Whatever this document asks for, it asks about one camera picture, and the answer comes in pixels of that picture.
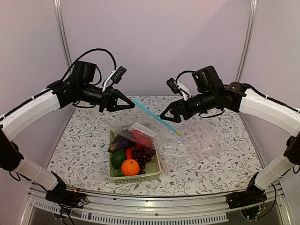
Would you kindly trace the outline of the clear zip bag blue zipper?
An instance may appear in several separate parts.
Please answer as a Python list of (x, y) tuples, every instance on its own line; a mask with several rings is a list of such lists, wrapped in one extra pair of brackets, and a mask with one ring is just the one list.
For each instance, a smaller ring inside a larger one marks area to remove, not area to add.
[(179, 130), (160, 119), (153, 111), (140, 101), (134, 99), (133, 109), (119, 115), (109, 127), (110, 131), (131, 141), (137, 142), (131, 130), (140, 131), (145, 137), (152, 139), (153, 148), (157, 149), (168, 140), (181, 136)]

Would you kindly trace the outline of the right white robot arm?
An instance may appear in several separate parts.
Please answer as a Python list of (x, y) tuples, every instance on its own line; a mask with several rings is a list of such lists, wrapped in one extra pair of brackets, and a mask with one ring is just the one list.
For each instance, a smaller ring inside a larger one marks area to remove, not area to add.
[(160, 118), (180, 123), (197, 113), (206, 113), (213, 108), (228, 109), (260, 118), (290, 135), (286, 149), (255, 174), (243, 192), (244, 203), (253, 204), (269, 185), (284, 176), (295, 165), (299, 165), (300, 111), (263, 95), (245, 83), (215, 84), (201, 88), (199, 92), (188, 100), (181, 99), (169, 104), (160, 114)]

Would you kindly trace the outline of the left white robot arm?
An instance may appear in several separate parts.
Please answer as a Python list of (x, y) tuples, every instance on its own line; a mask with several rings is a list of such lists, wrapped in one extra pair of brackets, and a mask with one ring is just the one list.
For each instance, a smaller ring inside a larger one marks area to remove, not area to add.
[(99, 106), (99, 111), (116, 112), (134, 108), (134, 103), (114, 88), (102, 89), (91, 84), (69, 84), (55, 81), (46, 89), (26, 100), (20, 108), (0, 119), (0, 166), (13, 171), (47, 190), (49, 201), (66, 203), (70, 197), (64, 181), (37, 163), (26, 159), (14, 139), (42, 117), (65, 106), (84, 101)]

